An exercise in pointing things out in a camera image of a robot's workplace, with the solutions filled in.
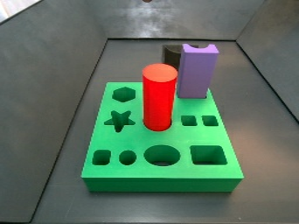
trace red cylinder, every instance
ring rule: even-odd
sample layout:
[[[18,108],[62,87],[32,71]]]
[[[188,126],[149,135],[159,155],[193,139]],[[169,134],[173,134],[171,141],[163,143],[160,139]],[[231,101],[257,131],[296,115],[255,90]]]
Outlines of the red cylinder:
[[[143,70],[144,126],[153,131],[172,125],[173,92],[177,71],[165,64],[152,64]]]

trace hexagonal hole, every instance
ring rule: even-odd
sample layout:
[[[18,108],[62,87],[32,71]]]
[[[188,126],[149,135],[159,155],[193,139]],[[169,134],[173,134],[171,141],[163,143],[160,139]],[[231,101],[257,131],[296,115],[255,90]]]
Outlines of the hexagonal hole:
[[[129,87],[121,87],[113,91],[112,98],[118,102],[128,102],[136,98],[136,91]]]

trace green block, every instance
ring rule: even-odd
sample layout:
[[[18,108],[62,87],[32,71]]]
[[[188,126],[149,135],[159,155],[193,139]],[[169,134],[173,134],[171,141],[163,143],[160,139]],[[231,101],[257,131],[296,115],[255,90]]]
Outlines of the green block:
[[[207,99],[175,97],[172,126],[143,123],[143,83],[109,82],[81,177],[92,192],[231,192],[243,173]]]

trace purple block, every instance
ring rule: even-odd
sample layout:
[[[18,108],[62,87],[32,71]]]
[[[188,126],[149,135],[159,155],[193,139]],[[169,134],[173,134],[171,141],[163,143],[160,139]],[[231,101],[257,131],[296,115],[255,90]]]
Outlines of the purple block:
[[[205,98],[219,53],[215,45],[205,48],[181,45],[176,90],[179,98]]]

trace star-shaped hole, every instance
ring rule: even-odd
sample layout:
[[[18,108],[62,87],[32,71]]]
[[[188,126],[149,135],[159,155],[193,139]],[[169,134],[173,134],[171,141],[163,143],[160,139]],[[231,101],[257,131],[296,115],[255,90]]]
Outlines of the star-shaped hole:
[[[131,116],[131,111],[124,113],[117,113],[114,110],[110,111],[112,118],[108,119],[104,124],[114,125],[116,132],[120,132],[125,125],[135,125],[136,123],[128,118]]]

